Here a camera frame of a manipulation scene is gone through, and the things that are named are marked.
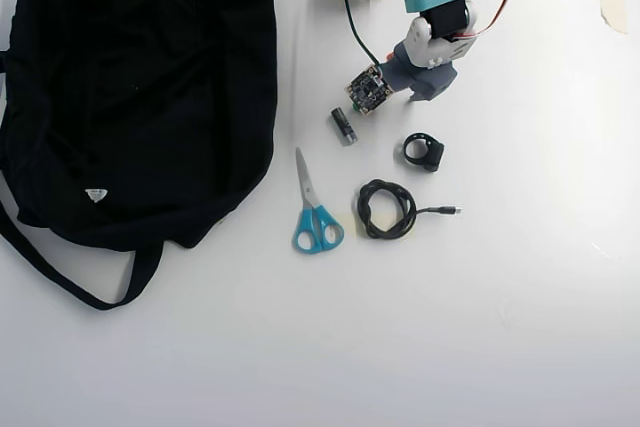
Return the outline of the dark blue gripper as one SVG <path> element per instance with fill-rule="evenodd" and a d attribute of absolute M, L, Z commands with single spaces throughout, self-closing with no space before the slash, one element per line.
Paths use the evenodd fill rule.
<path fill-rule="evenodd" d="M 384 80 L 394 92 L 411 90 L 410 102 L 433 100 L 447 90 L 458 75 L 452 63 L 433 69 L 413 65 L 403 43 L 398 43 L 386 59 L 381 65 Z"/>

